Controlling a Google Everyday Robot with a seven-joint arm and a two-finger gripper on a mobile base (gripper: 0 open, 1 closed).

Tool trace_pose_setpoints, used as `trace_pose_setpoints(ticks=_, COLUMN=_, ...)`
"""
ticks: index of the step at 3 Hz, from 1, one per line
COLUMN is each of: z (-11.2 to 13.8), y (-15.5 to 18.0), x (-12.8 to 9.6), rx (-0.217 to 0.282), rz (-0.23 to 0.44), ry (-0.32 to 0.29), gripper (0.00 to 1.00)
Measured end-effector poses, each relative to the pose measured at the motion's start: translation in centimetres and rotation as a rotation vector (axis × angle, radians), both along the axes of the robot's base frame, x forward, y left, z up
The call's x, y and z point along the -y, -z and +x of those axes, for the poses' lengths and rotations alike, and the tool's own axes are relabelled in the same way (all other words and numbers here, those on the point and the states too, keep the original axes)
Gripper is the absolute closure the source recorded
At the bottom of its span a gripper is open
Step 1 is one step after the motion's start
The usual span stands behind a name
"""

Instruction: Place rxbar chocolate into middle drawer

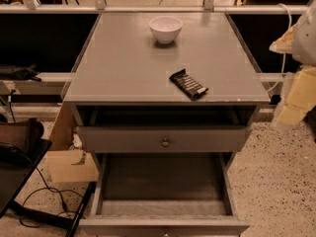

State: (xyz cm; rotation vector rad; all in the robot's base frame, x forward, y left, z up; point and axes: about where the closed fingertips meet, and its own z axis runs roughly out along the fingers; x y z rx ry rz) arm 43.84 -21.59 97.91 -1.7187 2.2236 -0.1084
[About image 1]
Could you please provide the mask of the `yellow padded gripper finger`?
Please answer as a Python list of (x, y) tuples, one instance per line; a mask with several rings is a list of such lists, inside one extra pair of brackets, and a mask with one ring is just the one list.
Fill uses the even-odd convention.
[(316, 107), (316, 67), (304, 66), (300, 71), (288, 73), (281, 89), (272, 121), (274, 129), (292, 129), (307, 113)]

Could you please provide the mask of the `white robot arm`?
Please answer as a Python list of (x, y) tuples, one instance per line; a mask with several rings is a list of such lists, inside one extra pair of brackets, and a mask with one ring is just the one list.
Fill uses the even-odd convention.
[(269, 50), (290, 54), (302, 65), (282, 83), (281, 101), (273, 118), (273, 128), (288, 130), (316, 107), (316, 7), (310, 6)]

